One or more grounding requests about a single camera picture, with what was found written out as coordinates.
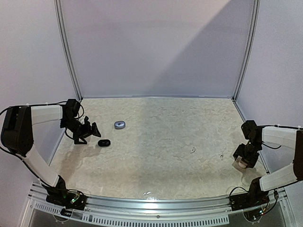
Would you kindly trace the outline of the pink round charging case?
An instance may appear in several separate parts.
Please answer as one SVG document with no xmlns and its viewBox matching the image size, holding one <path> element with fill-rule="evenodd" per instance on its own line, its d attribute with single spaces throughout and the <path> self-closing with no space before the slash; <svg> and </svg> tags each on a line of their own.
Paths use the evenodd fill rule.
<svg viewBox="0 0 303 227">
<path fill-rule="evenodd" d="M 241 159 L 238 160 L 238 166 L 242 169 L 247 168 L 247 164 L 245 162 L 243 162 Z"/>
</svg>

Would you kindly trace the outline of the black oval charging case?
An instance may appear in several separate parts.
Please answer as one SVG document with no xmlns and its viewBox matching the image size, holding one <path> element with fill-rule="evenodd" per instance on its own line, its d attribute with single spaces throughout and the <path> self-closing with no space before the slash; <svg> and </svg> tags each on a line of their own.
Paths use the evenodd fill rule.
<svg viewBox="0 0 303 227">
<path fill-rule="evenodd" d="M 99 140 L 98 141 L 98 146 L 99 147 L 109 147 L 111 145 L 111 141 L 110 140 Z"/>
</svg>

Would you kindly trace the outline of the purple earbud charging case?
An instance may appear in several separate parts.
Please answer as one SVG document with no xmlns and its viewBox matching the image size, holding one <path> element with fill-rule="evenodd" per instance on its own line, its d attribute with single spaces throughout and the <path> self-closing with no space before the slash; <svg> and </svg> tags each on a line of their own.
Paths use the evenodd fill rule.
<svg viewBox="0 0 303 227">
<path fill-rule="evenodd" d="M 117 121 L 114 123 L 114 128 L 119 130 L 125 128 L 126 123 L 124 121 Z"/>
</svg>

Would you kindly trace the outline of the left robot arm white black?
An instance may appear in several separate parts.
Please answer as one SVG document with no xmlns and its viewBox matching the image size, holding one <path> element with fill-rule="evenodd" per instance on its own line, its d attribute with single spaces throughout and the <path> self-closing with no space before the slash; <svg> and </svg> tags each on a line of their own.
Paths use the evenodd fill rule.
<svg viewBox="0 0 303 227">
<path fill-rule="evenodd" d="M 100 137 L 96 123 L 79 114 L 83 107 L 76 99 L 53 104 L 16 105 L 2 111 L 5 114 L 0 134 L 0 149 L 17 157 L 41 183 L 56 187 L 60 176 L 45 162 L 34 145 L 33 126 L 60 121 L 60 128 L 72 133 L 75 145 L 86 145 L 86 138 Z"/>
</svg>

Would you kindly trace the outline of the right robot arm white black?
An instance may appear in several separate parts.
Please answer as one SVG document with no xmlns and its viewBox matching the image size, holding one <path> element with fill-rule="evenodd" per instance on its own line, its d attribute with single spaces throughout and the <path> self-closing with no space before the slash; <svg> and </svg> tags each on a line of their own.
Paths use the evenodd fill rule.
<svg viewBox="0 0 303 227">
<path fill-rule="evenodd" d="M 245 195 L 248 206 L 255 206 L 270 190 L 284 187 L 303 180 L 303 129 L 279 125 L 257 125 L 254 120 L 247 120 L 241 130 L 247 144 L 240 144 L 233 157 L 242 168 L 253 168 L 259 158 L 259 151 L 269 144 L 275 149 L 286 147 L 294 150 L 292 162 L 263 177 L 252 180 Z"/>
</svg>

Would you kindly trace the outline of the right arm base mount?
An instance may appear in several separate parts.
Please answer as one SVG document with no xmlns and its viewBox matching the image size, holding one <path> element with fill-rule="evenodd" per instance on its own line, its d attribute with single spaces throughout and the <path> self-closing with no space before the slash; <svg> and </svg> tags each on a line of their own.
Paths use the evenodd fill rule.
<svg viewBox="0 0 303 227">
<path fill-rule="evenodd" d="M 229 196 L 232 211 L 261 206 L 269 202 L 268 192 L 246 192 Z"/>
</svg>

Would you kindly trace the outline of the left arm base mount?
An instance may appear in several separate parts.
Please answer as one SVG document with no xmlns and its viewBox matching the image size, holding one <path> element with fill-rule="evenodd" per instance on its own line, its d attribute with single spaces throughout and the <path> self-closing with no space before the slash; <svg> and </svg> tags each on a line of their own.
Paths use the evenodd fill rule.
<svg viewBox="0 0 303 227">
<path fill-rule="evenodd" d="M 84 210 L 87 196 L 78 190 L 58 189 L 44 186 L 47 191 L 46 201 L 55 205 L 65 207 L 67 210 Z"/>
</svg>

